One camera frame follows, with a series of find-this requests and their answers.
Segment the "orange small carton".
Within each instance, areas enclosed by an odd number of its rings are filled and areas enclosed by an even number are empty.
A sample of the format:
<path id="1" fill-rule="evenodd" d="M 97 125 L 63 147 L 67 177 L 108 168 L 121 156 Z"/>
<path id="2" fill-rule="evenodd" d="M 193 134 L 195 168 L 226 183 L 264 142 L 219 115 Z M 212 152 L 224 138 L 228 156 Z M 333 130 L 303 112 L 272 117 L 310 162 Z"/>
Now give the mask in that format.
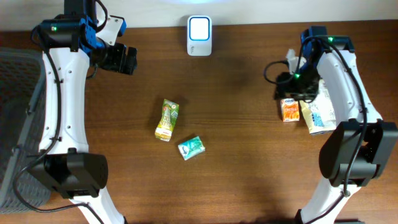
<path id="1" fill-rule="evenodd" d="M 299 103 L 293 98 L 285 98 L 280 101 L 282 121 L 293 122 L 300 120 Z"/>

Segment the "beige plastic snack bag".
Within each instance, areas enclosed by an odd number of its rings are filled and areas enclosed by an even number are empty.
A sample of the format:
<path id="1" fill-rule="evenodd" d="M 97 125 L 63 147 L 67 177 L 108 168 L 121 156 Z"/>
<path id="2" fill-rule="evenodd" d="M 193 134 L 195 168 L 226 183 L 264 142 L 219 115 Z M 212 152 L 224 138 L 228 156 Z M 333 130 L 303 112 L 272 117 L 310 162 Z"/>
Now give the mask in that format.
<path id="1" fill-rule="evenodd" d="M 336 129 L 335 111 L 323 79 L 320 79 L 319 93 L 315 100 L 311 103 L 299 103 L 311 135 L 330 133 Z"/>

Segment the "green yellow juice carton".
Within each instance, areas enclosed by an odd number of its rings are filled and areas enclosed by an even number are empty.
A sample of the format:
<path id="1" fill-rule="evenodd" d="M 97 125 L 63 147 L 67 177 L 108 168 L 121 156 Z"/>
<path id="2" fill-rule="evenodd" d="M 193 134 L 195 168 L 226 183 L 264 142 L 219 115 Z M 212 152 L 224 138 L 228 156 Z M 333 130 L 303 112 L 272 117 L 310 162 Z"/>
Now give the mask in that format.
<path id="1" fill-rule="evenodd" d="M 162 105 L 162 117 L 155 129 L 155 137 L 169 142 L 179 114 L 179 104 L 165 99 Z"/>

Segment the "teal green small carton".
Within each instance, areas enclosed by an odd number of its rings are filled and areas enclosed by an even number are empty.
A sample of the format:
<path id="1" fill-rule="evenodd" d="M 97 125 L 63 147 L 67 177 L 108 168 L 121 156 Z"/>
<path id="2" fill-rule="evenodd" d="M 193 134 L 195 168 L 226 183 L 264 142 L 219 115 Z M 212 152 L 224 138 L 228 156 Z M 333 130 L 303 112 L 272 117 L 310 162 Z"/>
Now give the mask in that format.
<path id="1" fill-rule="evenodd" d="M 199 136 L 178 145 L 178 150 L 183 159 L 187 161 L 198 154 L 205 152 L 205 146 Z"/>

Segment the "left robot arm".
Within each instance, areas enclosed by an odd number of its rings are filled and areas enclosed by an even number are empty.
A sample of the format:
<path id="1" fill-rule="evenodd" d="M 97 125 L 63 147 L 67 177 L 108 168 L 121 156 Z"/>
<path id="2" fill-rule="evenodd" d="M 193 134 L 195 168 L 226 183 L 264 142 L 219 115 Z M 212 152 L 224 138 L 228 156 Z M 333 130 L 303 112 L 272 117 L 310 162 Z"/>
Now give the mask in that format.
<path id="1" fill-rule="evenodd" d="M 65 1 L 34 34 L 43 49 L 45 121 L 39 154 L 27 171 L 78 207 L 90 223 L 125 223 L 106 188 L 108 163 L 85 133 L 85 83 L 98 69 L 132 75 L 137 50 L 117 42 L 126 21 L 101 1 Z"/>

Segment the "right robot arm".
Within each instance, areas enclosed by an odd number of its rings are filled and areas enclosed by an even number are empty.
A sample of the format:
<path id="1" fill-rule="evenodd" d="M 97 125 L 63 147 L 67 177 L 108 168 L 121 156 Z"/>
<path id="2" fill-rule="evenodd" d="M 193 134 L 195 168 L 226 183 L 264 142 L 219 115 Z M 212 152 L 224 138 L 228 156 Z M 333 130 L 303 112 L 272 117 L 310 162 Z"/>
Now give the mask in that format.
<path id="1" fill-rule="evenodd" d="M 381 176 L 397 142 L 397 125 L 384 121 L 366 93 L 346 35 L 311 26 L 300 36 L 300 52 L 283 61 L 289 73 L 275 84 L 280 96 L 314 101 L 324 82 L 335 111 L 336 129 L 319 153 L 322 177 L 295 223 L 335 223 L 348 200 Z"/>

